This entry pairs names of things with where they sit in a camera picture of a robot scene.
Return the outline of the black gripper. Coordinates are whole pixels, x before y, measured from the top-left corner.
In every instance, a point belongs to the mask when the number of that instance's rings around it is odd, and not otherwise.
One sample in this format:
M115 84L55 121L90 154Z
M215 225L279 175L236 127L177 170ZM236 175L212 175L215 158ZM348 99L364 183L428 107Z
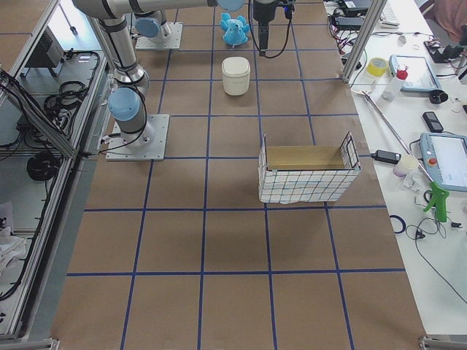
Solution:
M275 19L278 0L253 0L253 18L258 22L259 56L266 56L269 45L269 23Z

